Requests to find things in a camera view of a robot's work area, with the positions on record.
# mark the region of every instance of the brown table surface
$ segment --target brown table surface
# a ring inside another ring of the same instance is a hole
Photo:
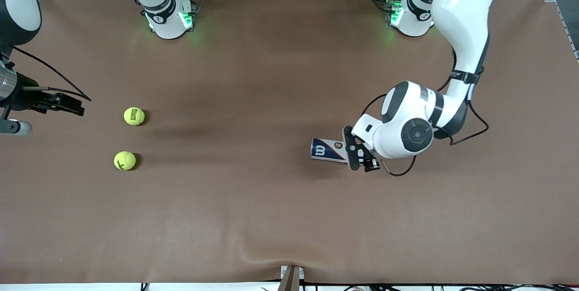
[[[256,281],[293,263],[310,282],[579,283],[579,67],[554,4],[494,1],[474,99],[490,130],[436,141],[401,178],[310,160],[310,141],[396,83],[441,85],[436,29],[403,37],[368,0],[205,0],[195,32],[164,41],[133,0],[41,6],[23,48],[94,101],[12,113],[34,131],[0,137],[0,282]],[[130,106],[147,124],[125,124]],[[469,114],[460,136],[480,128]],[[123,150],[137,170],[114,167]]]

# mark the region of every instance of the silver cylinder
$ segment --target silver cylinder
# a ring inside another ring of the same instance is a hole
[[[12,94],[16,87],[16,72],[0,66],[0,101]]]

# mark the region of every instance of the yellow-green tennis ball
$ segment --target yellow-green tennis ball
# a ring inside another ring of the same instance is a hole
[[[133,153],[128,151],[118,152],[114,156],[114,166],[122,171],[132,169],[137,163],[137,159]]]
[[[145,112],[137,107],[130,107],[124,112],[124,121],[131,126],[137,126],[145,121]]]

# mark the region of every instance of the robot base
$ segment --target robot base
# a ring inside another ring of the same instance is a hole
[[[175,0],[175,10],[163,24],[149,19],[151,32],[157,33],[163,39],[176,39],[183,33],[193,31],[197,5],[190,0]]]
[[[398,9],[393,9],[396,7],[390,4],[386,5],[387,9],[394,11],[391,14],[386,14],[386,23],[389,29],[397,29],[409,37],[420,37],[420,35],[424,35],[428,29],[434,25],[434,22],[431,20],[418,20],[416,15],[408,9],[407,0],[393,0],[392,4],[399,6]]]

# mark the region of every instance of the table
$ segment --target table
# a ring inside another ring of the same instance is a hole
[[[554,4],[494,1],[473,101],[490,130],[435,141],[400,178],[313,161],[310,141],[401,81],[441,85],[436,29],[404,37],[368,0],[205,0],[194,33],[164,41],[133,0],[41,7],[22,48],[94,101],[82,118],[13,112],[33,134],[0,136],[0,282],[256,281],[285,264],[310,282],[579,282],[579,76]],[[130,106],[147,124],[124,123]],[[459,135],[480,128],[469,114]],[[137,170],[115,169],[123,150]]]

